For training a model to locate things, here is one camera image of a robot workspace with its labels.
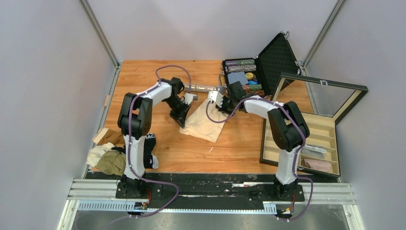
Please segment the cream boxer underwear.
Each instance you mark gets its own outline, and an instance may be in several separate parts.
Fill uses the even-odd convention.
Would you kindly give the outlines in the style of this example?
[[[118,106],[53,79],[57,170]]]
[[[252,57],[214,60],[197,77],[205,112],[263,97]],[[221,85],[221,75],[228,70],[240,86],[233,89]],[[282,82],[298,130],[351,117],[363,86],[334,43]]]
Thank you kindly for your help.
[[[214,121],[222,121],[228,117],[228,114],[217,110],[214,103],[209,103],[206,99],[187,119],[184,128],[179,132],[184,135],[201,138],[216,143],[225,123],[214,123],[208,119],[206,106],[208,107],[209,117]]]

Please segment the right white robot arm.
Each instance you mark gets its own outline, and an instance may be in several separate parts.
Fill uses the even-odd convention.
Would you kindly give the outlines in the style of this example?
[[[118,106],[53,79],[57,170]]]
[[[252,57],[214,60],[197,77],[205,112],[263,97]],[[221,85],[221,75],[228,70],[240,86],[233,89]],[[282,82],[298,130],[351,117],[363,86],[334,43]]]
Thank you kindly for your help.
[[[233,108],[225,120],[211,121],[224,123],[237,110],[267,119],[273,141],[280,149],[276,172],[278,183],[273,187],[273,193],[279,200],[286,200],[293,193],[291,184],[299,178],[297,175],[298,155],[305,145],[306,138],[310,135],[301,111],[292,101],[279,103],[258,95],[249,95],[238,82],[229,86],[229,92],[233,92],[235,97],[225,96],[218,90],[209,92],[209,102],[214,103],[219,110]]]

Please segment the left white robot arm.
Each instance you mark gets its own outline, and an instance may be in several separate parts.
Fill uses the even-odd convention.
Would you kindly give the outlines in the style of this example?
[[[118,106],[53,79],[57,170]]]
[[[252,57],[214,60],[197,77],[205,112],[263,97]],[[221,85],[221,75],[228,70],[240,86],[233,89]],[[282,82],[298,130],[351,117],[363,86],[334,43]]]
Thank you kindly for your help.
[[[126,150],[126,167],[121,183],[135,198],[143,197],[147,191],[144,144],[152,125],[153,107],[165,102],[171,109],[170,117],[184,128],[191,103],[197,99],[197,95],[190,92],[180,97],[184,88],[179,78],[162,79],[143,92],[124,96],[117,121]]]

